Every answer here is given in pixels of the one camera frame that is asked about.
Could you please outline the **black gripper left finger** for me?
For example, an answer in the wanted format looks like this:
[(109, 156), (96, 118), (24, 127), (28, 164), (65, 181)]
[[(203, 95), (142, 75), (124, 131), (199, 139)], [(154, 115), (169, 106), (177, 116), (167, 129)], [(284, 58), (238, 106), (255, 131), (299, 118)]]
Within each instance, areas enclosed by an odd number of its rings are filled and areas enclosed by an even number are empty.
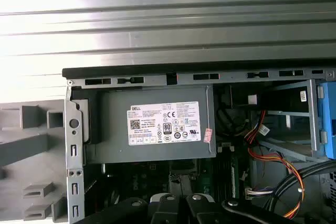
[(161, 193), (147, 203), (140, 198), (128, 198), (76, 223), (178, 223), (180, 199)]

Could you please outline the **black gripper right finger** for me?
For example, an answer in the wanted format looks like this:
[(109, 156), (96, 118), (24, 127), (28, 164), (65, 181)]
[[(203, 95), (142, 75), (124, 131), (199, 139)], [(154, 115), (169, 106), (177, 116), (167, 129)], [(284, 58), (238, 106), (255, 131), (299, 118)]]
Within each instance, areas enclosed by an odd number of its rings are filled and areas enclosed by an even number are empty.
[(293, 220), (239, 199), (218, 203), (209, 200), (207, 195), (193, 194), (186, 198), (186, 202), (193, 223), (294, 223)]

